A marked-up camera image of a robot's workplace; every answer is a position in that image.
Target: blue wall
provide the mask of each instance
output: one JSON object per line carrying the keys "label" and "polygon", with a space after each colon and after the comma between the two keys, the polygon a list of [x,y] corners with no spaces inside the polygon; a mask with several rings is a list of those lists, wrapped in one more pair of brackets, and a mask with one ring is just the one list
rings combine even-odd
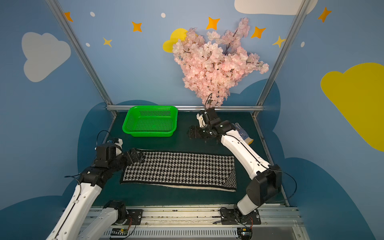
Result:
{"label": "blue wall", "polygon": [[69,59],[42,81],[24,74],[25,33],[50,33],[68,43],[44,0],[1,1],[0,29],[0,232],[2,239],[27,234],[41,240],[73,193],[74,183],[64,176],[94,157],[94,150],[81,150],[94,149],[112,115],[72,47]]}
{"label": "blue wall", "polygon": [[[323,23],[325,7],[332,12]],[[298,181],[290,203],[312,240],[384,239],[384,152],[359,135],[320,86],[330,71],[384,64],[383,9],[378,0],[319,0],[258,115],[273,160]],[[284,187],[288,195],[293,190],[289,179]]]}
{"label": "blue wall", "polygon": [[[234,0],[59,2],[64,12],[70,12],[73,20],[70,24],[115,104],[130,100],[160,105],[201,104],[201,99],[184,87],[184,74],[173,54],[162,48],[177,28],[197,27],[197,33],[206,38],[206,33],[213,31],[206,30],[208,17],[220,18],[217,32],[221,35],[226,30],[234,31],[240,19],[248,17],[251,30],[248,37],[242,39],[242,46],[249,53],[259,54],[260,60],[268,63],[271,69],[280,51],[273,43],[278,36],[285,38],[294,18],[292,15],[243,14],[235,9]],[[131,22],[142,23],[142,32],[133,32]],[[261,39],[251,38],[255,26],[266,28]],[[103,45],[103,38],[112,40],[112,47]],[[253,72],[230,92],[240,94],[246,87],[268,76],[269,72]],[[257,93],[262,90],[262,85],[258,86]],[[236,104],[253,105],[250,98],[257,93],[247,94],[242,99],[230,96],[224,104],[232,104],[230,100],[233,98]]]}

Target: yellow star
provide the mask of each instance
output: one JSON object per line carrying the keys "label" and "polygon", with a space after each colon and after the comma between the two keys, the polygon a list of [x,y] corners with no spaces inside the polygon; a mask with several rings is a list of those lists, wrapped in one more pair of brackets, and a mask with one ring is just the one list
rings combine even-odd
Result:
{"label": "yellow star", "polygon": [[327,8],[324,9],[323,13],[319,16],[318,19],[321,19],[323,22],[327,18],[328,14],[330,14],[332,11],[328,11]]}
{"label": "yellow star", "polygon": [[133,31],[142,32],[141,31],[141,23],[134,23],[134,22],[132,22],[132,24],[133,24]]}
{"label": "yellow star", "polygon": [[207,29],[213,28],[213,29],[217,30],[217,23],[219,22],[220,18],[212,19],[212,18],[208,17],[208,19],[209,19],[209,23],[208,23]]}
{"label": "yellow star", "polygon": [[110,47],[112,47],[112,46],[111,46],[111,41],[112,41],[112,40],[106,40],[106,39],[104,38],[104,41],[105,41],[105,42],[104,42],[103,45],[109,45]]}
{"label": "yellow star", "polygon": [[258,27],[255,27],[255,33],[251,36],[251,38],[254,38],[254,37],[262,38],[262,33],[264,30],[265,28],[260,29]]}
{"label": "yellow star", "polygon": [[65,14],[65,17],[67,18],[68,21],[73,22],[73,20],[71,19],[71,12],[64,13],[64,14]]}
{"label": "yellow star", "polygon": [[279,36],[279,40],[277,40],[276,43],[272,44],[272,45],[279,45],[279,48],[281,48],[281,44],[285,41],[285,39],[281,39],[280,36]]}

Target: yellow cloud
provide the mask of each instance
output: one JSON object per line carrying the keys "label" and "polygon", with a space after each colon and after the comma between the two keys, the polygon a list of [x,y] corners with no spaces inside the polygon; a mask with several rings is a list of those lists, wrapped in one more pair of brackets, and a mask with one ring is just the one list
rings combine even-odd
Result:
{"label": "yellow cloud", "polygon": [[362,63],[321,80],[325,95],[371,147],[384,152],[384,66]]}
{"label": "yellow cloud", "polygon": [[173,31],[173,33],[170,35],[170,38],[168,41],[165,41],[163,43],[163,49],[164,51],[166,51],[167,53],[171,53],[173,52],[173,44],[177,43],[177,41],[179,39],[181,39],[182,41],[185,40],[185,38],[187,37],[187,30],[185,30],[184,28],[178,28],[176,29],[175,31]]}

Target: blue cartoon wall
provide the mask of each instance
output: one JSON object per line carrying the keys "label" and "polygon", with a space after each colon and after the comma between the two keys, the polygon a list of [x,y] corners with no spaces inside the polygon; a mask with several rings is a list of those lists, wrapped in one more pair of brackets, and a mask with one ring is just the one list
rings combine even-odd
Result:
{"label": "blue cartoon wall", "polygon": [[0,29],[1,239],[41,240],[112,115],[44,0],[0,1]]}
{"label": "blue cartoon wall", "polygon": [[[172,32],[196,27],[196,33],[208,41],[206,33],[213,30],[206,30],[209,18],[220,19],[217,32],[224,34],[234,31],[241,18],[247,17],[251,29],[242,39],[242,47],[259,54],[271,69],[282,46],[274,43],[287,35],[301,0],[288,4],[282,0],[59,2],[114,104],[144,100],[201,105],[201,99],[184,87],[184,74],[173,54],[163,50]],[[232,94],[224,104],[254,105],[263,88],[258,82],[269,73],[253,72],[245,77],[230,89]]]}
{"label": "blue cartoon wall", "polygon": [[311,240],[384,239],[383,9],[319,0],[258,115]]}

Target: red wire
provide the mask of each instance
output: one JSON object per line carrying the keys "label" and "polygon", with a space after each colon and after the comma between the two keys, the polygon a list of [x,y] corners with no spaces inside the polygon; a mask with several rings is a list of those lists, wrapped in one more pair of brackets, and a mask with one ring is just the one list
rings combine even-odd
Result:
{"label": "red wire", "polygon": [[127,229],[127,232],[129,231],[129,229],[131,228],[131,224],[132,224],[132,218],[130,217],[130,222],[129,222],[129,227],[128,227],[128,229]]}

